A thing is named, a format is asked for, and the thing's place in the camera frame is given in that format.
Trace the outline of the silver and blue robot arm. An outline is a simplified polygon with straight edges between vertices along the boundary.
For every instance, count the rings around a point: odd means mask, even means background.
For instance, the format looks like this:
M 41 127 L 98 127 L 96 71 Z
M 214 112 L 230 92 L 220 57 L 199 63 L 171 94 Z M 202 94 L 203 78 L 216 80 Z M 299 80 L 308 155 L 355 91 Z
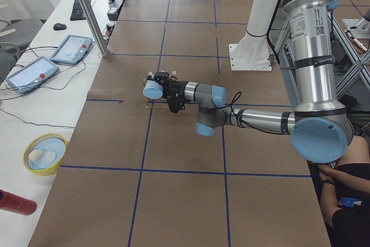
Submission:
M 289 135 L 294 149 L 313 163 L 339 160 L 353 139 L 353 127 L 335 92 L 328 12 L 339 0 L 254 0 L 244 37 L 229 45 L 231 72 L 224 84 L 246 86 L 248 96 L 275 101 L 285 97 L 282 78 L 272 69 L 269 30 L 276 11 L 287 15 L 282 35 L 293 44 L 297 104 L 288 112 L 236 108 L 224 87 L 180 80 L 167 72 L 149 73 L 143 94 L 166 100 L 171 112 L 198 105 L 196 131 L 211 136 L 225 125 Z

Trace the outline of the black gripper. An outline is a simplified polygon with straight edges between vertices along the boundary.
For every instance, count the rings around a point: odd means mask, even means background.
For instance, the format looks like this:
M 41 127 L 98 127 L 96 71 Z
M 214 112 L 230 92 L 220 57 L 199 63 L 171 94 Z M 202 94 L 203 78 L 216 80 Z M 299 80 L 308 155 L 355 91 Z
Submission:
M 172 79 L 170 83 L 163 83 L 163 86 L 170 85 L 169 92 L 163 93 L 163 98 L 166 97 L 169 109 L 172 113 L 178 113 L 179 110 L 185 109 L 186 99 L 184 96 L 184 90 L 187 82 L 177 79 Z

